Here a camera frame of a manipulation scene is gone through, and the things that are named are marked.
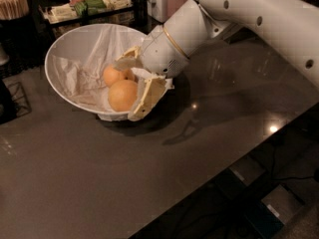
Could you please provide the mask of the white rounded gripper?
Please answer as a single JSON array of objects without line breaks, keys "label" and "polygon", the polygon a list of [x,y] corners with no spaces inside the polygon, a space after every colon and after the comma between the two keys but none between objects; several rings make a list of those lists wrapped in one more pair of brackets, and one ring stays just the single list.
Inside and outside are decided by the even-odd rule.
[{"label": "white rounded gripper", "polygon": [[[141,46],[133,46],[123,52],[114,61],[114,68],[120,71],[133,68],[138,79],[137,100],[129,111],[128,119],[144,119],[165,94],[165,78],[175,78],[188,64],[189,58],[175,46],[163,25],[156,26]],[[142,66],[150,72],[139,69]]]}]

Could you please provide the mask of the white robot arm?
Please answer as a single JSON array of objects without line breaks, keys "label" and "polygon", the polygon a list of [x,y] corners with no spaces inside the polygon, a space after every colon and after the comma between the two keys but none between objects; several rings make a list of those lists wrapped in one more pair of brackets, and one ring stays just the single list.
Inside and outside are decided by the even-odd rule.
[{"label": "white robot arm", "polygon": [[245,27],[319,86],[319,8],[302,0],[187,0],[156,26],[138,49],[152,77],[139,84],[128,119],[141,120],[164,95],[164,81],[179,75],[206,41]]}]

